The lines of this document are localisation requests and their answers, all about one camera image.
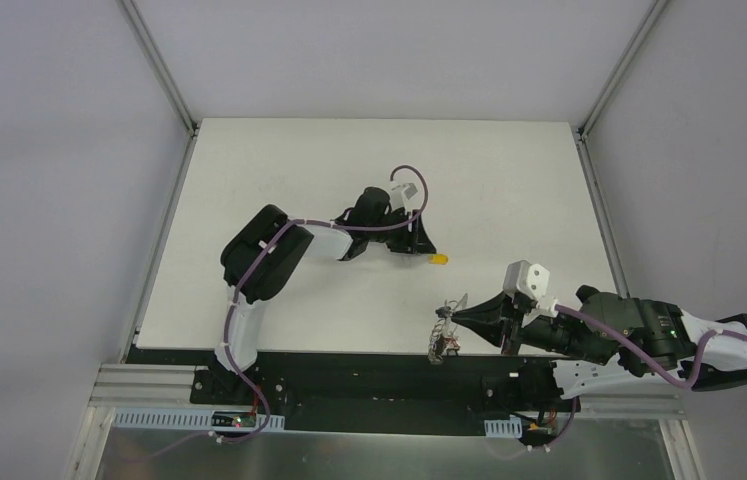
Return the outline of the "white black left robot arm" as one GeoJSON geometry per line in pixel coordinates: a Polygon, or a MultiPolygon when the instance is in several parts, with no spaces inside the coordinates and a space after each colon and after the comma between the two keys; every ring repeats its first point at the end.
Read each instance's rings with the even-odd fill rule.
{"type": "Polygon", "coordinates": [[[389,189],[366,188],[330,220],[292,218],[275,205],[264,206],[220,255],[227,309],[208,365],[218,394],[235,405],[259,399],[251,370],[266,308],[304,258],[347,262],[372,243],[399,255],[434,254],[422,223],[428,202],[427,187],[392,183],[389,189]]]}

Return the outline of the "large steel keyring plate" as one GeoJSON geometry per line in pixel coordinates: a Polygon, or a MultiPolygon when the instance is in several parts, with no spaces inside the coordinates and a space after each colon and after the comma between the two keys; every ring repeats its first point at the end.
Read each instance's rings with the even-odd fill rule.
{"type": "Polygon", "coordinates": [[[427,358],[432,365],[441,365],[446,357],[459,355],[461,345],[456,335],[458,325],[454,323],[453,317],[467,303],[468,294],[465,293],[458,300],[446,300],[435,310],[437,320],[429,336],[427,351],[427,358]]]}

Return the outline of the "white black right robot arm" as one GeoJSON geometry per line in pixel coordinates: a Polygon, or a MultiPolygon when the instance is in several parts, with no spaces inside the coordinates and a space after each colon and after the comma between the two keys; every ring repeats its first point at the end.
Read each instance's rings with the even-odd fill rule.
{"type": "Polygon", "coordinates": [[[429,359],[457,353],[457,326],[504,356],[523,346],[550,352],[550,359],[522,361],[512,379],[492,389],[532,410],[631,385],[665,382],[694,392],[747,385],[746,314],[703,320],[672,303],[588,285],[576,297],[579,309],[546,314],[523,293],[501,292],[471,308],[449,301],[436,311],[439,331],[430,339],[429,359]]]}

